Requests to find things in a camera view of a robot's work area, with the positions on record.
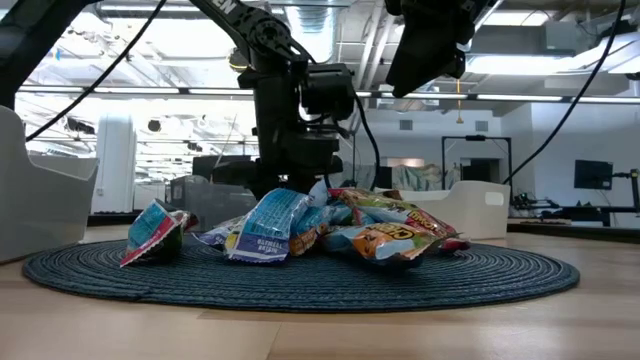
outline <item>white bin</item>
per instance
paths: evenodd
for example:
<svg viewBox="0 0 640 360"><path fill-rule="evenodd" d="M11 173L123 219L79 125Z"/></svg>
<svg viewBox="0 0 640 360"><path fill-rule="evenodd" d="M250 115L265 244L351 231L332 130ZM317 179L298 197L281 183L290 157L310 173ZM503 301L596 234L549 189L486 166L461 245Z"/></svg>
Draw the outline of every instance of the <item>white bin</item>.
<svg viewBox="0 0 640 360"><path fill-rule="evenodd" d="M0 262L84 237L98 159L28 156L20 117L0 106Z"/></svg>
<svg viewBox="0 0 640 360"><path fill-rule="evenodd" d="M452 225L471 240L504 238L510 187L460 181L449 191L400 191L402 198Z"/></svg>

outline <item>woven placemat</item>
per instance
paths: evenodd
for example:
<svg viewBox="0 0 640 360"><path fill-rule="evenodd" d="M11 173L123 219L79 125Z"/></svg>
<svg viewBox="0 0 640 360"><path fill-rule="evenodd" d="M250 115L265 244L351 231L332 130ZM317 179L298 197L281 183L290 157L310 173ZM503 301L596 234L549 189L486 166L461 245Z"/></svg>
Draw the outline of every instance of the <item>woven placemat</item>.
<svg viewBox="0 0 640 360"><path fill-rule="evenodd" d="M512 302L567 290L571 265L546 256L473 244L453 256L429 256L415 269L384 272L326 254L278 266L224 260L188 239L170 263L119 267L124 241L76 245L28 259L36 283L97 298L220 309L339 313L419 311Z"/></svg>

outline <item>snack bag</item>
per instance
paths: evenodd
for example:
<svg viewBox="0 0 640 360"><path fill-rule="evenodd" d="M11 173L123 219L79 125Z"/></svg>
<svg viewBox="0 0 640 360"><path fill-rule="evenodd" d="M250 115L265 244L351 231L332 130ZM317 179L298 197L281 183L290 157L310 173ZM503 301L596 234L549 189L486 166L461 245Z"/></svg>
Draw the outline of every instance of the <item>snack bag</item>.
<svg viewBox="0 0 640 360"><path fill-rule="evenodd" d="M332 205L335 209L330 224L334 226L370 225L375 224L373 218L357 208L350 208L338 202Z"/></svg>
<svg viewBox="0 0 640 360"><path fill-rule="evenodd" d="M294 227L293 236L289 240L291 255L304 254L319 237L325 235L334 212L335 208L332 206L309 207Z"/></svg>
<svg viewBox="0 0 640 360"><path fill-rule="evenodd" d="M329 189L327 189L327 184L323 180L318 181L312 188L309 190L309 206L321 207L326 206L329 201Z"/></svg>
<svg viewBox="0 0 640 360"><path fill-rule="evenodd" d="M323 237L321 243L329 252L355 253L370 263L390 266L416 260L434 241L411 226L380 223L339 228Z"/></svg>
<svg viewBox="0 0 640 360"><path fill-rule="evenodd" d="M180 253L184 231L197 223L186 211L169 213L153 201L129 228L126 256L120 267L149 257L169 260Z"/></svg>
<svg viewBox="0 0 640 360"><path fill-rule="evenodd" d="M235 228L239 223L244 219L243 216L238 216L231 220L227 220L223 223L218 224L213 230L208 231L204 234L195 236L195 238L209 246L224 246L224 242L227 240L233 228Z"/></svg>
<svg viewBox="0 0 640 360"><path fill-rule="evenodd" d="M434 218L413 204L386 198L361 189L330 189L329 192L332 197L340 199L352 209L358 209L371 216L376 222L409 225L425 232L436 240L458 235L458 232L452 226Z"/></svg>
<svg viewBox="0 0 640 360"><path fill-rule="evenodd" d="M227 258L250 263L283 261L289 254L291 228L307 207L306 195L272 190L227 237Z"/></svg>

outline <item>monitor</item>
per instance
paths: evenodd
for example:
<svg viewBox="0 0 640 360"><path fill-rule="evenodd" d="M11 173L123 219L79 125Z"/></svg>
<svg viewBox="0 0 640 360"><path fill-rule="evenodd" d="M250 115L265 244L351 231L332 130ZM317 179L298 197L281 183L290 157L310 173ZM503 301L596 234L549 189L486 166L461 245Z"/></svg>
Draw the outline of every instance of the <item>monitor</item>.
<svg viewBox="0 0 640 360"><path fill-rule="evenodd" d="M573 187L576 189L611 190L613 163L576 160Z"/></svg>

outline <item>white pillar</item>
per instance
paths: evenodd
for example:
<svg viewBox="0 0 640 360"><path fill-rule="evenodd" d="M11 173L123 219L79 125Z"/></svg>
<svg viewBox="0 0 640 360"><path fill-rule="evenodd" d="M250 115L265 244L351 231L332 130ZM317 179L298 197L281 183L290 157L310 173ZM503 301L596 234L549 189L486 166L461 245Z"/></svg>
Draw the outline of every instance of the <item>white pillar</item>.
<svg viewBox="0 0 640 360"><path fill-rule="evenodd" d="M633 91L633 96L640 97L640 81L629 80L629 87Z"/></svg>
<svg viewBox="0 0 640 360"><path fill-rule="evenodd" d="M136 166L136 132L129 114L108 113L98 125L100 160L91 211L131 212Z"/></svg>

